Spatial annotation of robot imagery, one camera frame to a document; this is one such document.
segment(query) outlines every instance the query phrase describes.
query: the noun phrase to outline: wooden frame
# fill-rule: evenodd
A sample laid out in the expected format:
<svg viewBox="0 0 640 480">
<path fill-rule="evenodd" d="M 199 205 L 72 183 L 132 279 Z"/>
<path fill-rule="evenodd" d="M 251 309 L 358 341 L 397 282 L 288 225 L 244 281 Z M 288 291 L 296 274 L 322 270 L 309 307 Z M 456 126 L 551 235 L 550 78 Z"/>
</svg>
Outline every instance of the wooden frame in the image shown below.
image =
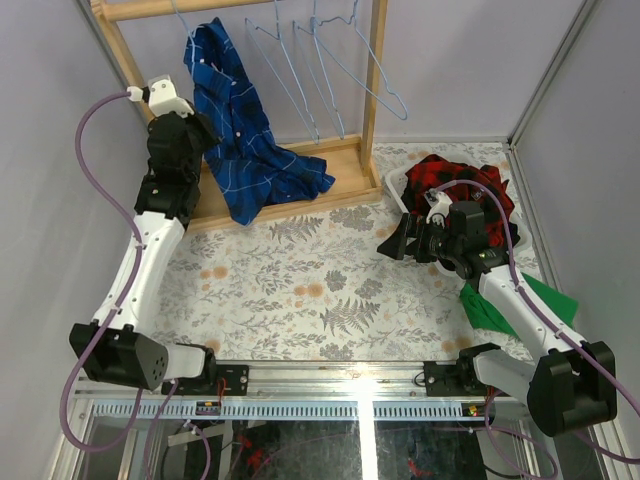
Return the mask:
<svg viewBox="0 0 640 480">
<path fill-rule="evenodd" d="M 175 0 L 175 4 L 180 12 L 197 12 L 271 1 L 273 0 Z M 382 57 L 387 3 L 388 0 L 373 0 L 371 12 L 370 43 L 378 59 Z M 130 0 L 123 3 L 92 0 L 91 9 L 129 84 L 145 86 L 146 82 L 117 22 L 173 15 L 175 11 L 171 0 Z M 367 87 L 377 94 L 379 83 L 380 70 L 376 67 L 376 62 L 369 57 Z M 323 210 L 379 202 L 382 199 L 383 188 L 372 158 L 376 107 L 376 98 L 367 93 L 362 136 L 348 135 L 344 140 L 338 137 L 329 138 L 322 140 L 318 145 L 313 142 L 283 145 L 299 154 L 324 158 L 327 161 L 327 173 L 333 175 L 336 182 L 329 192 L 319 195 L 313 201 L 299 201 L 265 207 L 256 221 L 275 220 L 291 215 L 305 215 Z M 146 106 L 144 114 L 148 120 L 153 118 L 153 114 Z M 203 173 L 206 171 L 206 174 L 203 174 L 200 179 L 202 196 L 192 217 L 189 231 L 237 225 L 229 216 L 229 210 L 222 193 L 204 162 L 202 168 Z"/>
</svg>

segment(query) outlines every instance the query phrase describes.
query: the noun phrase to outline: gray wall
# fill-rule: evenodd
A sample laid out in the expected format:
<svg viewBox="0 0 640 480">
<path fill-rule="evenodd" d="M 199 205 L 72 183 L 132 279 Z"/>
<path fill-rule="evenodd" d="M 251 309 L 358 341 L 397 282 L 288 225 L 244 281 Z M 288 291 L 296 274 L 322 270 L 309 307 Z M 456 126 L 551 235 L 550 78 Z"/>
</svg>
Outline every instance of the gray wall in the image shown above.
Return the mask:
<svg viewBox="0 0 640 480">
<path fill-rule="evenodd" d="M 515 126 L 582 0 L 392 0 L 389 2 L 383 65 L 393 89 L 409 106 L 401 122 L 378 108 L 380 139 L 425 137 L 506 137 Z M 320 0 L 319 16 L 347 15 L 352 1 Z M 294 45 L 292 20 L 308 22 L 312 0 L 280 3 L 286 44 L 309 93 L 323 136 L 335 136 L 311 83 L 300 49 L 311 52 L 308 38 Z M 361 1 L 361 25 L 368 34 L 370 0 Z M 305 139 L 284 90 L 245 31 L 249 17 L 264 28 L 275 25 L 272 4 L 189 13 L 190 28 L 221 17 L 256 84 L 275 135 L 282 141 Z M 142 73 L 171 74 L 181 92 L 191 89 L 182 64 L 186 33 L 175 16 L 121 22 Z M 366 49 L 344 24 L 322 27 L 321 37 L 336 55 L 365 78 Z M 273 63 L 291 89 L 293 77 L 275 40 L 258 33 Z M 325 56 L 347 131 L 360 132 L 364 94 Z"/>
<path fill-rule="evenodd" d="M 638 179 L 640 2 L 602 2 L 556 78 L 518 152 L 562 288 L 580 327 L 614 350 L 640 397 Z M 640 421 L 621 424 L 640 454 Z"/>
<path fill-rule="evenodd" d="M 60 435 L 70 327 L 91 318 L 127 241 L 73 151 L 84 111 L 119 86 L 70 0 L 5 2 L 0 35 L 0 477 L 36 479 Z M 89 124 L 86 157 L 131 205 L 144 129 L 126 100 L 104 110 Z"/>
</svg>

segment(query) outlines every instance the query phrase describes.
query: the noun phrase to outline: green cloth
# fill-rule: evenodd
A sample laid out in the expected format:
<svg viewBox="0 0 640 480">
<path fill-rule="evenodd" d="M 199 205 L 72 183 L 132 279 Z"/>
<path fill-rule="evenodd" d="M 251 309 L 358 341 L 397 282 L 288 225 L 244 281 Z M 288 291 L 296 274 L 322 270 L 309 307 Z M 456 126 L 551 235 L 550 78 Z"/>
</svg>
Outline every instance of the green cloth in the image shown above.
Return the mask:
<svg viewBox="0 0 640 480">
<path fill-rule="evenodd" d="M 573 328 L 573 317 L 578 311 L 578 302 L 529 275 L 524 274 L 524 279 L 553 313 L 570 328 Z M 500 312 L 479 293 L 474 292 L 470 285 L 464 286 L 460 292 L 460 300 L 462 300 L 462 305 L 473 328 L 485 328 L 495 332 L 508 333 L 514 337 L 518 336 Z"/>
</svg>

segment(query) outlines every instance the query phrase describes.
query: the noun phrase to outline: floral pattern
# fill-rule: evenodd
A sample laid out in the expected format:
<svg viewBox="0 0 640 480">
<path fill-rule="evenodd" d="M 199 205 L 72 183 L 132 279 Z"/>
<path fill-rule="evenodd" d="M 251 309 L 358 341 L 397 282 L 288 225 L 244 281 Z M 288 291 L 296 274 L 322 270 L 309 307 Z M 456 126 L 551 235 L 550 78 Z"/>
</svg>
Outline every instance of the floral pattern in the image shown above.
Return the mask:
<svg viewBox="0 0 640 480">
<path fill-rule="evenodd" d="M 374 147 L 381 176 L 429 153 L 511 179 L 498 143 Z M 208 345 L 220 359 L 447 360 L 486 342 L 527 358 L 515 338 L 471 328 L 459 279 L 376 253 L 400 219 L 386 189 L 379 204 L 187 235 L 160 288 L 154 337 Z M 522 214 L 514 185 L 507 191 Z M 517 261 L 540 277 L 532 249 Z"/>
</svg>

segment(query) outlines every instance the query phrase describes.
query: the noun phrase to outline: red plaid shirt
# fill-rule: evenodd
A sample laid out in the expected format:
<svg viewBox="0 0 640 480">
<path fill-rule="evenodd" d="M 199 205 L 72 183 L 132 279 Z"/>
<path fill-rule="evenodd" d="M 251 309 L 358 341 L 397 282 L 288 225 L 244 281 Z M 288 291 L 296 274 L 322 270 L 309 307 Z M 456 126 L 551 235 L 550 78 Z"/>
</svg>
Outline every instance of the red plaid shirt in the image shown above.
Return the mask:
<svg viewBox="0 0 640 480">
<path fill-rule="evenodd" d="M 486 186 L 493 193 L 504 208 L 507 219 L 511 217 L 514 204 L 507 195 L 508 181 L 501 182 L 500 170 L 490 165 L 483 165 L 480 169 L 465 163 L 453 163 L 439 155 L 429 155 L 415 165 L 407 173 L 409 183 L 402 195 L 402 201 L 411 213 L 426 215 L 431 209 L 424 194 L 451 180 L 474 180 Z M 492 247 L 501 247 L 505 243 L 504 229 L 500 212 L 487 195 L 471 185 L 455 185 L 446 190 L 453 202 L 475 200 L 484 210 L 484 218 Z"/>
</svg>

